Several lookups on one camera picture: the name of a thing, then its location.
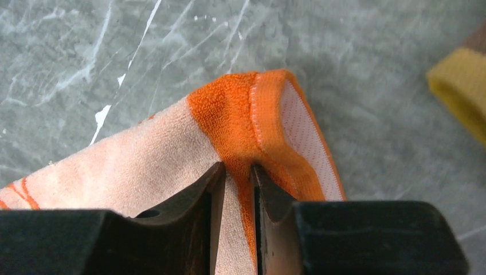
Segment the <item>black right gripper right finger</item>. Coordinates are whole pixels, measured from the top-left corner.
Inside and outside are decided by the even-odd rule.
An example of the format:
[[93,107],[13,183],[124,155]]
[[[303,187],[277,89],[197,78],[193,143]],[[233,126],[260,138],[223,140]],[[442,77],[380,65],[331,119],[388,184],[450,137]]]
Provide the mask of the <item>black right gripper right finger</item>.
[[445,217],[421,201],[298,201],[252,166],[258,274],[468,274]]

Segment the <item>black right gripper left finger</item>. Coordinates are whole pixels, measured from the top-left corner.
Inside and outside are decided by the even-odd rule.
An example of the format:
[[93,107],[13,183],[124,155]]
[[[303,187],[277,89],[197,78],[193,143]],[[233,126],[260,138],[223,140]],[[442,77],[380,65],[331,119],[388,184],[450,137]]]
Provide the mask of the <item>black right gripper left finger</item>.
[[221,162],[134,218],[110,210],[1,211],[2,274],[214,274]]

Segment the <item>orange white patterned towel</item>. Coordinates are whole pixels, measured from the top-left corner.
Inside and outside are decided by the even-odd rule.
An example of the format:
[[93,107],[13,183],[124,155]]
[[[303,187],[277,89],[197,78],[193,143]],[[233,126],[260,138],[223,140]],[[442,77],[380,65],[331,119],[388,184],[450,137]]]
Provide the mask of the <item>orange white patterned towel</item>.
[[133,217],[227,170],[215,272],[255,274],[250,166],[304,201],[345,199],[316,119],[287,70],[227,74],[138,125],[1,189],[1,209],[105,208]]

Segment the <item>yellow brown towel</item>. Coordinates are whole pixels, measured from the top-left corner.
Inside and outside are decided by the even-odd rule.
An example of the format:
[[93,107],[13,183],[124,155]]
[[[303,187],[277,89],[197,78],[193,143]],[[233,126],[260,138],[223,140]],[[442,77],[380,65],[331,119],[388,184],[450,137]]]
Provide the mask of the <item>yellow brown towel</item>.
[[432,67],[426,78],[432,94],[485,145],[485,24]]

